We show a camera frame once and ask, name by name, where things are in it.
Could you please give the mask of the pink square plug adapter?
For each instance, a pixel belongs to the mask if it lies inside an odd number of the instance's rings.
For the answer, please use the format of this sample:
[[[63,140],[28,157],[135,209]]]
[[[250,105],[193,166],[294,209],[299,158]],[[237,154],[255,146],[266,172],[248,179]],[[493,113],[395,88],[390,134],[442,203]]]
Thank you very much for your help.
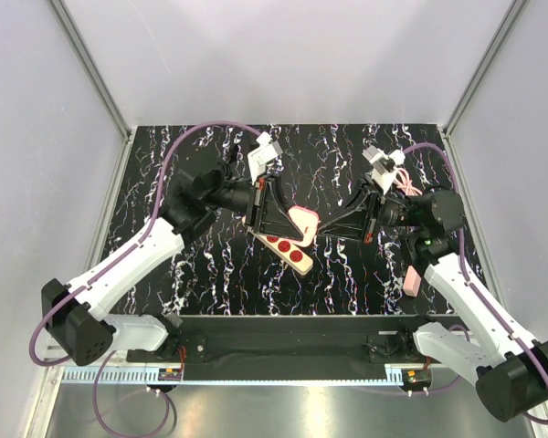
[[[289,216],[302,232],[301,239],[291,240],[291,242],[299,247],[311,245],[318,231],[319,215],[312,210],[295,205],[289,209]]]

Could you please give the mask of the beige red power strip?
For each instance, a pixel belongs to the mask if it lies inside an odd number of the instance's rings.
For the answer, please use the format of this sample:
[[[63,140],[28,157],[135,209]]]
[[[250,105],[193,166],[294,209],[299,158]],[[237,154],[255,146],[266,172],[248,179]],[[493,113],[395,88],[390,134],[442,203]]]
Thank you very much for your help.
[[[305,276],[311,271],[313,261],[302,250],[302,247],[296,246],[288,239],[259,235],[253,231],[250,231],[250,233],[301,276]]]

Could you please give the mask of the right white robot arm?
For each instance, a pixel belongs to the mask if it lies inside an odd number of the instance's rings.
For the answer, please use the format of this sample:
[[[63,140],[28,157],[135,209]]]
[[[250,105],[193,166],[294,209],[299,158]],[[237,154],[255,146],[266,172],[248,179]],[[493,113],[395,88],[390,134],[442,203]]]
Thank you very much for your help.
[[[361,182],[319,233],[368,244],[382,226],[409,228],[400,238],[403,259],[452,305],[474,340],[419,317],[396,339],[397,353],[447,366],[474,386],[494,418],[507,422],[548,401],[548,340],[517,322],[470,270],[463,240],[453,236],[462,231],[463,215],[461,197],[451,190],[394,197]]]

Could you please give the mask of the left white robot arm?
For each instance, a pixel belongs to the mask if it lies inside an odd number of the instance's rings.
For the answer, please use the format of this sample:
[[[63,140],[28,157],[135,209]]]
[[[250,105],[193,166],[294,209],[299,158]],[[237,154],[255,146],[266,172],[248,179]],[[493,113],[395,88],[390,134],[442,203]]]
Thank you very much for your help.
[[[158,265],[203,236],[220,209],[241,216],[254,235],[287,241],[291,250],[309,245],[319,222],[315,212],[288,206],[277,175],[235,178],[224,163],[196,176],[177,173],[159,212],[128,242],[68,283],[52,279],[43,286],[42,326],[68,359],[87,366],[113,350],[148,351],[160,361],[178,356],[177,318],[111,310]]]

